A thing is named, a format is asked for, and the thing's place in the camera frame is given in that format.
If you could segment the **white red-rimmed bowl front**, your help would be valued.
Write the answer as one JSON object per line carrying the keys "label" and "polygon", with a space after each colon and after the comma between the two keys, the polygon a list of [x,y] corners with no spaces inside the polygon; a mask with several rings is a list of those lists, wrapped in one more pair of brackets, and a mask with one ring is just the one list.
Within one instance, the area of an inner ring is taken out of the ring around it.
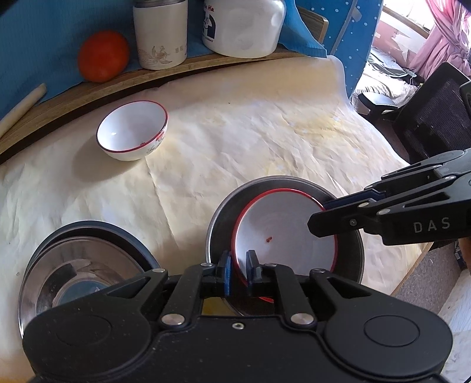
{"label": "white red-rimmed bowl front", "polygon": [[239,280],[247,284],[246,253],[256,252],[259,263],[288,266],[297,275],[314,268],[332,271],[338,258],[335,235],[319,238],[308,229],[309,218],[324,208],[305,191],[276,187],[248,202],[231,234],[231,253]]}

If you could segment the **white red-rimmed bowl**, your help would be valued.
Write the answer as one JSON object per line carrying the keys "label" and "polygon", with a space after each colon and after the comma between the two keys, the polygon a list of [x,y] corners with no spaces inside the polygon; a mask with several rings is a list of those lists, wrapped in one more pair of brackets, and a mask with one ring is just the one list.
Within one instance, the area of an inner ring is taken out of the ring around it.
{"label": "white red-rimmed bowl", "polygon": [[231,234],[231,253],[239,280],[247,284],[246,253],[256,252],[259,263],[288,266],[297,275],[314,268],[332,271],[338,258],[335,235],[319,238],[308,229],[309,218],[324,208],[305,191],[276,187],[248,202]]}
{"label": "white red-rimmed bowl", "polygon": [[99,124],[96,141],[115,160],[131,162],[145,158],[162,143],[169,114],[160,103],[135,100],[114,109]]}

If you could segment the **deep steel bowl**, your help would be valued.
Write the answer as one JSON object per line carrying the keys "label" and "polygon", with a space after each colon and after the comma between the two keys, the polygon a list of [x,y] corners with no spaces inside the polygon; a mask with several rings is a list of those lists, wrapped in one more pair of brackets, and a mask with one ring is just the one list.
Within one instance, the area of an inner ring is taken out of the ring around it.
{"label": "deep steel bowl", "polygon": [[244,257],[254,250],[259,263],[288,266],[297,275],[314,268],[361,282],[365,254],[361,235],[351,231],[318,238],[309,218],[334,200],[325,188],[293,176],[265,176],[230,193],[217,207],[206,237],[206,259],[231,254],[231,292],[246,291]]}

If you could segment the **steel plate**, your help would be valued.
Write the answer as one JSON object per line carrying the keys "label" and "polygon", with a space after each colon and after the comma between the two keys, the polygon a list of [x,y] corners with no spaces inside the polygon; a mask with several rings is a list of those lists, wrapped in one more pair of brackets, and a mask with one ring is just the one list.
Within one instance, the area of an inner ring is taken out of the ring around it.
{"label": "steel plate", "polygon": [[37,315],[160,265],[128,231],[96,220],[60,227],[29,260],[18,294],[21,336]]}

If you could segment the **black office chair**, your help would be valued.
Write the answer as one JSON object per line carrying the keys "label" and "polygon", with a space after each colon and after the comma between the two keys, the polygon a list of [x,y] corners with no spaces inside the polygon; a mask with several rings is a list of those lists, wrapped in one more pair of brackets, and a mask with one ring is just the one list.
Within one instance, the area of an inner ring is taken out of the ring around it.
{"label": "black office chair", "polygon": [[375,124],[391,112],[391,127],[416,163],[451,150],[470,147],[470,77],[444,62],[399,107],[386,96],[361,93],[359,101],[368,109],[366,119]]}

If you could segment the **pink curtain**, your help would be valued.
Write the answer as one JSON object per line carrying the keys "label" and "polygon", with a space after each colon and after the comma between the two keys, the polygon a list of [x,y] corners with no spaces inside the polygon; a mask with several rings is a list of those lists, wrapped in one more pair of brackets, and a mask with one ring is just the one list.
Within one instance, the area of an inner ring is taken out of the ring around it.
{"label": "pink curtain", "polygon": [[427,80],[442,63],[470,76],[470,4],[427,1],[435,26],[409,67]]}

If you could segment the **cream paper table cover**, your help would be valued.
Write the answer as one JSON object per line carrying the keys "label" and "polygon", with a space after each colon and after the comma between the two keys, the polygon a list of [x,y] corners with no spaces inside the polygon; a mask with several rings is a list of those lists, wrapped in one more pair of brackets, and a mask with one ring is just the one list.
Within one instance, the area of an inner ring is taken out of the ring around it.
{"label": "cream paper table cover", "polygon": [[26,382],[18,293],[38,245],[78,220],[113,223],[174,274],[204,260],[210,219],[246,182],[309,179],[336,196],[403,168],[387,139],[353,109],[336,57],[295,57],[192,75],[137,94],[169,114],[159,148],[114,160],[95,134],[105,105],[1,166],[1,380]]}

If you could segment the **blue dotted fabric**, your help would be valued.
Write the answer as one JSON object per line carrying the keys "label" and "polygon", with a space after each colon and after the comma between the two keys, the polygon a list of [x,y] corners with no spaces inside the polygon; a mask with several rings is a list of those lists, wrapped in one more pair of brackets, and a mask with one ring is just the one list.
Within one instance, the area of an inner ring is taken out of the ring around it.
{"label": "blue dotted fabric", "polygon": [[305,0],[295,3],[329,21],[323,46],[343,64],[350,96],[366,65],[382,12],[382,0]]}

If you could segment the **wooden shelf board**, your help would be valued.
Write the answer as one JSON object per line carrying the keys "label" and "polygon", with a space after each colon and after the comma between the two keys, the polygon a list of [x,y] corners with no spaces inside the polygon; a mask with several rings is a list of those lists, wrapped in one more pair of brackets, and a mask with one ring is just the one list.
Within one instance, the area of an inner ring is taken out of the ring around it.
{"label": "wooden shelf board", "polygon": [[119,74],[103,84],[83,81],[57,96],[44,99],[33,107],[1,139],[1,161],[6,162],[32,143],[39,141],[71,120],[101,106],[143,89],[155,86],[162,79],[173,79],[182,73],[200,72],[227,65],[243,63],[243,59],[216,53],[196,55],[195,47],[188,47],[186,61],[167,70],[133,70]]}

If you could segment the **white blue water bottle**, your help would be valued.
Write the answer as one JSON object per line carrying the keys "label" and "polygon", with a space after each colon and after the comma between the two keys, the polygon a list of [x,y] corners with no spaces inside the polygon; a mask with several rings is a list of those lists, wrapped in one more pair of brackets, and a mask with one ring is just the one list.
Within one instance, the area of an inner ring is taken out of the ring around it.
{"label": "white blue water bottle", "polygon": [[283,1],[205,1],[202,41],[223,56],[265,57],[276,50],[285,16]]}

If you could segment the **white rolling stick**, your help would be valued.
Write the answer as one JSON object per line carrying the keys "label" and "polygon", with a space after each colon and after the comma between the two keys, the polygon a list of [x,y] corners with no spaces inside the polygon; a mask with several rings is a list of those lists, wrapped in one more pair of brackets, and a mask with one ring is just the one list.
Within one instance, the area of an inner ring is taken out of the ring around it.
{"label": "white rolling stick", "polygon": [[46,94],[47,87],[41,83],[18,104],[16,104],[0,121],[0,137],[3,137],[37,102]]}

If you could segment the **red tomato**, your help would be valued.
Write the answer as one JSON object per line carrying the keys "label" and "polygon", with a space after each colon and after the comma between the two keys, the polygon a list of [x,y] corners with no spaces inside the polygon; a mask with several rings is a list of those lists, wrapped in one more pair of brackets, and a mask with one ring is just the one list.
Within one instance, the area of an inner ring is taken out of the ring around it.
{"label": "red tomato", "polygon": [[129,60],[127,39],[117,31],[105,30],[84,41],[77,56],[77,66],[86,81],[104,83],[123,72]]}

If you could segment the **white thermos cup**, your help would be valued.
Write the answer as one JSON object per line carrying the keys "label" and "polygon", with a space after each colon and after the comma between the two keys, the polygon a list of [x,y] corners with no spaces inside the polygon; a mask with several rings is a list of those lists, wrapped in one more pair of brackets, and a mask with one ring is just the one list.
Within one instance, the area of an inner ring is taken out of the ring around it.
{"label": "white thermos cup", "polygon": [[132,12],[142,68],[164,70],[186,60],[187,1],[135,1]]}

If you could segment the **light blue hanging garment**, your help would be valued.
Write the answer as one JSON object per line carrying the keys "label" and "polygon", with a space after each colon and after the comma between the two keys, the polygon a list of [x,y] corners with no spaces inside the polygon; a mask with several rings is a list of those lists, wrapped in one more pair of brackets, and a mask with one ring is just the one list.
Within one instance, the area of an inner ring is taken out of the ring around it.
{"label": "light blue hanging garment", "polygon": [[78,85],[82,43],[102,30],[121,33],[130,46],[128,71],[140,69],[129,0],[2,1],[0,108],[6,115],[28,93],[46,84],[46,99]]}

